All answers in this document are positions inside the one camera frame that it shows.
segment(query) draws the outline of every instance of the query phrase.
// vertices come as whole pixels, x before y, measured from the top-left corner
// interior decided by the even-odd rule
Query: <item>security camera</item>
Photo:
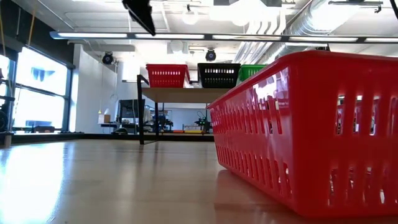
[[[214,60],[216,60],[216,52],[214,49],[208,49],[206,53],[206,61],[212,62]]]
[[[112,65],[115,62],[112,52],[105,52],[104,57],[102,58],[102,63],[105,65]]]

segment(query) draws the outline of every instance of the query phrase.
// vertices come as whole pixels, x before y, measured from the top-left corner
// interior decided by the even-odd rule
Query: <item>red plastic basket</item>
[[[150,87],[183,88],[190,81],[187,65],[147,65]]]
[[[209,106],[219,163],[306,217],[397,215],[397,70],[388,57],[278,59]]]

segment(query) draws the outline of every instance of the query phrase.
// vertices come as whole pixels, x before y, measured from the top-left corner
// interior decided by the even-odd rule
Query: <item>green plastic basket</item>
[[[238,80],[236,84],[240,84],[252,75],[256,74],[258,71],[263,69],[267,65],[242,65],[238,74]]]

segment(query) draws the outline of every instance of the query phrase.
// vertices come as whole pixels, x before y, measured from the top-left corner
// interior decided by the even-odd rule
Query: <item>plastic basket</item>
[[[388,57],[281,57],[209,106],[219,163],[306,217],[398,215],[397,70]]]
[[[190,81],[187,65],[147,65],[149,85],[155,88],[183,88]]]
[[[234,88],[241,64],[199,63],[198,72],[203,88]]]
[[[236,84],[240,84],[252,75],[256,74],[258,71],[263,69],[267,65],[242,65],[239,70],[238,80]]]

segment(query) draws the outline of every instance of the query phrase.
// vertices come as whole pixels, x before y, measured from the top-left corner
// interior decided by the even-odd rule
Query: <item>black plastic basket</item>
[[[199,63],[198,71],[203,88],[234,88],[241,64]]]

